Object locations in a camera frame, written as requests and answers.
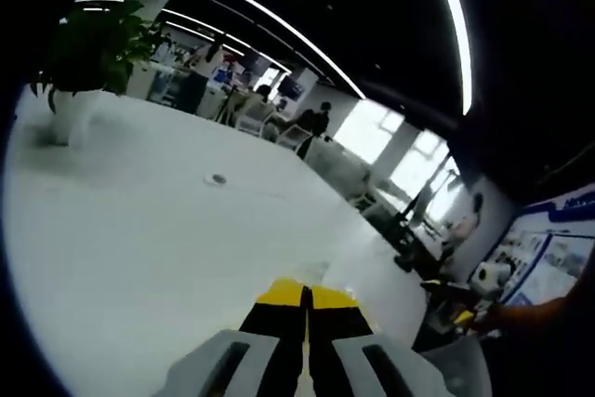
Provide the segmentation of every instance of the white wall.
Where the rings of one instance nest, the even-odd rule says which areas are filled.
[[[443,221],[457,222],[468,216],[471,213],[472,196],[476,192],[483,194],[482,220],[475,232],[455,252],[450,270],[460,282],[467,282],[471,272],[510,225],[514,213],[519,209],[492,181],[481,177],[472,191],[461,189]]]
[[[330,102],[333,108],[328,114],[329,123],[326,133],[334,137],[359,100],[359,98],[335,90],[332,87],[316,84],[310,94],[299,103],[296,116],[299,116],[307,109],[314,109],[315,112],[318,112],[323,102]]]

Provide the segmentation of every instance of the desk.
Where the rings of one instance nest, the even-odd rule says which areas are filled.
[[[407,208],[407,203],[405,201],[388,192],[371,188],[369,193],[374,196],[377,203],[363,212],[365,216],[374,214],[379,206],[388,210],[393,216]],[[442,241],[444,240],[444,235],[439,232],[432,237],[428,231],[426,231],[425,227],[424,224],[417,225],[415,228],[411,229],[410,232],[435,259],[439,259],[442,254]]]
[[[50,116],[33,95],[20,105],[5,177],[7,263],[73,395],[152,395],[172,363],[237,327],[274,278],[309,266],[413,344],[426,309],[418,276],[292,152],[109,94],[84,149],[40,147]],[[208,185],[213,173],[227,185]]]

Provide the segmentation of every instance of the led strip light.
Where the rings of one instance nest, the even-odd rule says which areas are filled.
[[[248,4],[250,4],[251,6],[255,7],[256,9],[259,9],[264,14],[269,16],[271,19],[276,20],[280,25],[282,25],[289,32],[291,32],[293,35],[295,35],[299,40],[301,40],[304,44],[306,44],[314,53],[316,53],[322,60],[324,60],[324,62],[326,62],[333,70],[335,70],[335,72],[337,72],[337,74],[341,78],[343,78],[343,80],[347,84],[350,85],[350,87],[355,91],[355,93],[358,94],[358,96],[361,99],[365,99],[365,95],[364,95],[363,91],[359,87],[357,87],[357,85],[355,85],[355,83],[353,81],[351,81],[351,79],[328,56],[326,56],[325,53],[323,53],[323,51],[319,47],[317,47],[313,42],[311,42],[310,39],[308,39],[304,34],[300,33],[296,28],[291,26],[288,22],[283,20],[281,17],[277,16],[275,13],[270,11],[265,6],[258,3],[256,0],[244,0],[244,1],[247,2]]]
[[[80,3],[80,2],[124,2],[124,0],[75,0],[74,2],[76,2],[76,3]],[[98,8],[98,7],[97,8],[83,8],[83,10],[84,11],[109,11],[108,8]],[[233,36],[231,34],[225,33],[224,31],[220,30],[219,28],[216,28],[216,27],[214,27],[212,25],[209,25],[208,23],[202,22],[202,21],[200,21],[198,19],[195,19],[195,18],[191,18],[190,16],[186,16],[185,14],[178,13],[177,11],[172,11],[171,9],[164,8],[162,11],[165,12],[165,13],[168,13],[168,14],[173,14],[174,16],[178,16],[179,18],[183,18],[185,20],[190,20],[192,22],[198,23],[199,25],[202,25],[205,28],[208,28],[210,30],[213,30],[215,33],[225,34],[231,40],[233,40],[233,41],[235,41],[235,42],[237,42],[239,44],[242,44],[243,46],[247,46],[248,48],[253,48],[247,42],[244,42],[243,40],[241,40],[241,39],[239,39],[239,38],[237,38],[237,37],[235,37],[235,36]],[[171,21],[166,21],[165,23],[167,23],[168,25],[172,25],[174,27],[180,28],[181,30],[184,30],[185,32],[196,34],[196,35],[201,36],[201,37],[203,37],[204,39],[206,39],[206,40],[208,40],[210,42],[213,42],[213,38],[210,37],[210,36],[207,36],[206,34],[202,34],[202,33],[196,32],[195,30],[191,30],[190,28],[183,27],[183,26],[178,25],[177,23],[174,23],[174,22],[171,22]],[[228,48],[229,50],[231,50],[231,51],[239,54],[240,56],[243,56],[244,55],[244,53],[242,53],[237,48],[233,48],[232,46],[228,46],[226,44],[224,44],[223,46],[225,48]],[[266,55],[266,54],[264,54],[264,53],[262,53],[260,51],[257,51],[257,53],[260,56],[262,56],[263,58],[269,60],[270,62],[272,62],[272,63],[274,63],[276,65],[278,65],[281,68],[281,70],[283,70],[284,72],[291,73],[291,70],[289,70],[287,67],[285,67],[281,62],[279,62],[277,60],[274,60],[270,56],[268,56],[268,55]]]
[[[461,62],[461,83],[463,86],[463,114],[471,108],[473,96],[471,92],[471,51],[463,6],[460,0],[446,0],[455,24],[456,43],[458,44],[458,57]]]
[[[197,36],[200,36],[203,39],[206,39],[207,41],[210,41],[210,42],[215,41],[215,39],[213,39],[211,36],[207,36],[206,34],[202,34],[202,33],[196,32],[195,30],[191,30],[190,28],[182,27],[181,25],[178,25],[177,23],[174,23],[174,22],[170,22],[169,20],[166,20],[165,23],[167,25],[171,25],[172,27],[180,28],[181,30],[183,30],[183,31],[185,31],[187,33],[196,34]],[[227,48],[230,51],[233,51],[234,53],[237,53],[240,56],[243,56],[244,55],[244,53],[242,53],[237,48],[233,48],[232,46],[228,46],[226,44],[223,44],[223,47],[224,48]]]
[[[273,39],[277,40],[278,42],[280,42],[281,44],[283,44],[284,46],[286,46],[287,48],[289,48],[292,52],[294,52],[295,54],[297,54],[298,56],[300,56],[301,58],[303,58],[306,62],[308,62],[308,64],[316,71],[318,72],[324,79],[328,78],[326,77],[326,75],[318,68],[316,67],[311,60],[306,59],[301,53],[299,53],[298,51],[296,51],[292,46],[290,46],[289,44],[286,43],[286,41],[284,41],[283,39],[281,39],[279,36],[277,36],[275,33],[271,32],[269,29],[263,27],[262,25],[260,25],[259,23],[256,23],[254,20],[248,18],[247,16],[245,16],[244,14],[240,13],[239,11],[225,5],[222,4],[221,2],[219,2],[218,0],[208,0],[209,2],[213,2],[216,5],[219,5],[220,7],[223,7],[225,9],[227,9],[228,11],[232,12],[233,14],[241,17],[242,19],[250,22],[252,25],[254,25],[255,27],[257,27],[259,30],[262,30],[263,32],[265,32],[266,34],[268,34],[269,36],[271,36]],[[235,39],[236,41],[239,42],[239,40],[237,38],[235,38],[234,36],[230,36],[231,39]]]

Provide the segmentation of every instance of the potted plant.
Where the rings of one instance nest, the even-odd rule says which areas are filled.
[[[127,0],[105,12],[77,10],[66,17],[31,83],[48,92],[54,115],[54,142],[82,142],[100,92],[126,92],[135,62],[149,60],[162,36],[157,27],[134,15],[141,2]]]

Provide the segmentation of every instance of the person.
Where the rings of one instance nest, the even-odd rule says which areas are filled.
[[[287,107],[287,99],[281,98],[279,99],[279,103],[277,104],[277,112],[284,111]]]
[[[457,248],[461,246],[480,225],[482,219],[483,194],[473,195],[473,208],[469,216],[465,216],[456,225],[450,227],[446,240],[442,243],[442,254],[438,260],[439,268],[452,261]]]
[[[171,42],[164,39],[164,41],[157,47],[157,49],[153,53],[152,59],[156,60],[157,62],[162,62],[167,57],[170,50]]]
[[[176,97],[178,110],[195,114],[206,90],[206,83],[224,60],[223,35],[219,34],[213,44],[195,51],[184,63],[192,72],[184,79]]]
[[[321,104],[320,111],[315,112],[308,109],[301,114],[297,120],[293,122],[294,125],[300,126],[302,129],[311,132],[314,137],[320,137],[328,127],[329,117],[331,111],[331,103],[325,101]]]
[[[564,298],[529,307],[493,305],[471,328],[482,340],[494,397],[589,395],[595,351],[595,245]]]

